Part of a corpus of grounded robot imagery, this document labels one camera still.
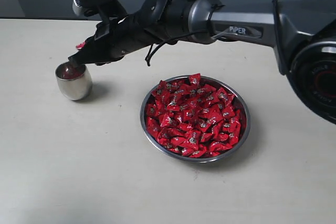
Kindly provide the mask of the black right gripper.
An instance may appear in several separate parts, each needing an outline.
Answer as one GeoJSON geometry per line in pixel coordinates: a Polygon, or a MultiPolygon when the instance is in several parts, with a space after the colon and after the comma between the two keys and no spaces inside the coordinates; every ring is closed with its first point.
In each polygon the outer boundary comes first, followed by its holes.
{"type": "Polygon", "coordinates": [[[110,22],[112,31],[101,38],[97,34],[89,37],[85,45],[68,57],[73,66],[85,64],[103,65],[119,61],[124,56],[156,44],[158,38],[139,25],[137,15],[128,15],[123,20],[110,22]]]}

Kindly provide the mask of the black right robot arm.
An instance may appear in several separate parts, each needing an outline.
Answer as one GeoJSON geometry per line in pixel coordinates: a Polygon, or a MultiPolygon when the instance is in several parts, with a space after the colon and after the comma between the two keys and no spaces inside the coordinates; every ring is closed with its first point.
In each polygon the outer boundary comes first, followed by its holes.
{"type": "Polygon", "coordinates": [[[133,14],[118,0],[73,0],[73,11],[101,17],[95,34],[69,57],[73,65],[103,65],[145,47],[149,62],[160,47],[178,41],[267,46],[303,104],[335,122],[335,0],[232,6],[220,0],[145,0],[133,14]]]}

